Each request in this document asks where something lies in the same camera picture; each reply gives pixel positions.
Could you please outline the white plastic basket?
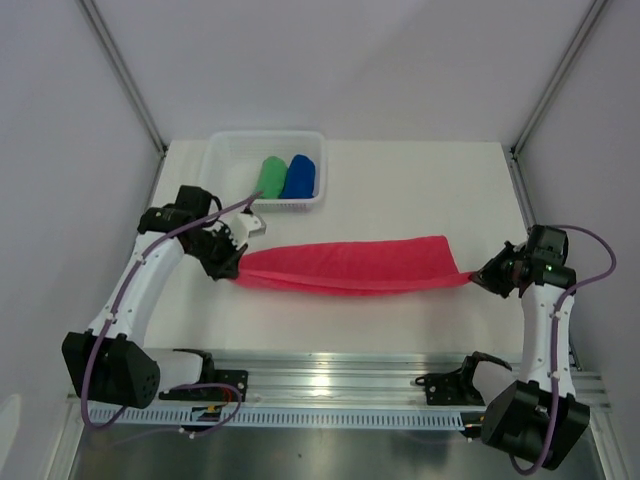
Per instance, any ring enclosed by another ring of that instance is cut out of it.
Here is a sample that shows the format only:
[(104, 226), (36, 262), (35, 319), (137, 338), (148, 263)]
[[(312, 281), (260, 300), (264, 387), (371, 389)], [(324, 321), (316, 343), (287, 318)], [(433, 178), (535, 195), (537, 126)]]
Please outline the white plastic basket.
[(263, 161), (276, 156), (289, 163), (301, 154), (315, 166), (309, 199), (258, 199), (260, 213), (309, 212), (324, 202), (328, 161), (325, 137), (306, 130), (240, 130), (214, 134), (202, 156), (198, 185), (229, 203), (238, 202), (257, 186)]

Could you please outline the green towel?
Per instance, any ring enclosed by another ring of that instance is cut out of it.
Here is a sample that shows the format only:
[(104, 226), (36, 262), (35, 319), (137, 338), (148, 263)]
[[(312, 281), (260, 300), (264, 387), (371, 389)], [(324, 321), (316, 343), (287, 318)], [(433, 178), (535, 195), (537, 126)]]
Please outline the green towel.
[(260, 193), (261, 199), (278, 199), (286, 181), (288, 166), (277, 156), (266, 158), (256, 183), (255, 191)]

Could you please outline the blue towel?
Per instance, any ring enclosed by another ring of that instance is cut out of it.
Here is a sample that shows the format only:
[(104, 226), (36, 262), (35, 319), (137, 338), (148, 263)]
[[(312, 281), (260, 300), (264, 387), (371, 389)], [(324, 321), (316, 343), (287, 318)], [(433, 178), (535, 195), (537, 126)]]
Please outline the blue towel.
[(311, 199), (316, 179), (316, 166), (306, 155), (295, 155), (288, 167), (280, 199)]

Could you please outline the pink towel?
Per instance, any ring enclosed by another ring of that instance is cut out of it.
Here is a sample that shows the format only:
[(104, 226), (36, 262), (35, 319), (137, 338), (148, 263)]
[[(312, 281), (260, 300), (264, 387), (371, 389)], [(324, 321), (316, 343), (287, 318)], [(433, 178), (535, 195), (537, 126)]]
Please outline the pink towel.
[(243, 256), (235, 284), (329, 296), (384, 296), (470, 282), (444, 236), (275, 247)]

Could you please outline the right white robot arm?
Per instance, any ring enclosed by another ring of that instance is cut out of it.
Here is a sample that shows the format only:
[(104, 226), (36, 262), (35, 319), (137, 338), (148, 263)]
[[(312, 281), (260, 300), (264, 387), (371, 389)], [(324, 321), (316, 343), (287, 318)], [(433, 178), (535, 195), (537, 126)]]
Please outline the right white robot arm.
[(555, 470), (580, 438), (590, 409), (576, 399), (569, 365), (569, 323), (577, 280), (567, 267), (568, 235), (535, 225), (527, 240), (504, 248), (470, 279), (506, 298), (517, 292), (524, 315), (520, 367), (475, 352), (456, 380), (468, 403), (482, 400), (483, 444), (508, 454), (514, 469)]

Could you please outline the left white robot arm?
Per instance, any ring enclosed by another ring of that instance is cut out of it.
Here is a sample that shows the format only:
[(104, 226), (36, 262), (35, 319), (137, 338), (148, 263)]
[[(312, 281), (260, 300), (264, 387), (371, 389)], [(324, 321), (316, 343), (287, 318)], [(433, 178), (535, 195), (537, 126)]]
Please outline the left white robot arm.
[[(183, 185), (173, 202), (144, 212), (133, 253), (105, 307), (85, 332), (70, 332), (62, 343), (83, 402), (143, 409), (157, 394), (181, 385), (197, 400), (215, 392), (210, 354), (175, 349), (153, 357), (143, 348), (144, 337), (164, 286), (183, 258), (197, 260), (212, 280), (238, 277), (248, 239), (263, 226), (252, 202), (223, 207), (203, 188)], [(217, 212), (211, 212), (212, 206)]]

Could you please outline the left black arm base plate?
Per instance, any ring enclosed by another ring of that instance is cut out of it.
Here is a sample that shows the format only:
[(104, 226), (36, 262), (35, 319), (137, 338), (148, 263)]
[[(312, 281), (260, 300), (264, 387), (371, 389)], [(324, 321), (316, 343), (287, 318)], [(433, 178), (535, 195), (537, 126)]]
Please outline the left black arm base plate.
[(244, 401), (248, 388), (249, 373), (246, 370), (213, 369), (201, 374), (198, 387), (180, 390), (177, 388), (161, 392), (159, 398), (181, 402), (235, 402)]

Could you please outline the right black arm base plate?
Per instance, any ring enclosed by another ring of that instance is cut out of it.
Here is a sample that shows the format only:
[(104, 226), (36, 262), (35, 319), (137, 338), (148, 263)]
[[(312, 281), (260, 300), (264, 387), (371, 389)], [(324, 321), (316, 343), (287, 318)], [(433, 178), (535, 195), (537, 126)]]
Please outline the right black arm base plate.
[(475, 351), (466, 356), (456, 370), (424, 374), (416, 377), (413, 384), (424, 390), (426, 402), (431, 406), (485, 406), (482, 394), (473, 386), (473, 377), (480, 363), (495, 365), (509, 373), (513, 371), (508, 362)]

